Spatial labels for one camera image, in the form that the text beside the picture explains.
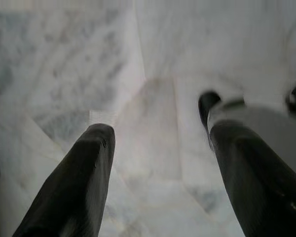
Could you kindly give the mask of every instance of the marble floor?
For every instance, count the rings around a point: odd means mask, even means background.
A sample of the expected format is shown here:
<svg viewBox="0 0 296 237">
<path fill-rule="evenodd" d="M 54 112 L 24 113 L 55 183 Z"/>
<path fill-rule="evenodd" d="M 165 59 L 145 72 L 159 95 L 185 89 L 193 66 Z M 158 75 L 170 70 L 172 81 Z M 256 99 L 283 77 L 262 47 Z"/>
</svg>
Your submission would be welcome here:
<svg viewBox="0 0 296 237">
<path fill-rule="evenodd" d="M 0 0 L 0 237 L 92 123 L 116 150 L 100 237 L 243 237 L 197 99 L 285 113 L 296 0 Z"/>
</svg>

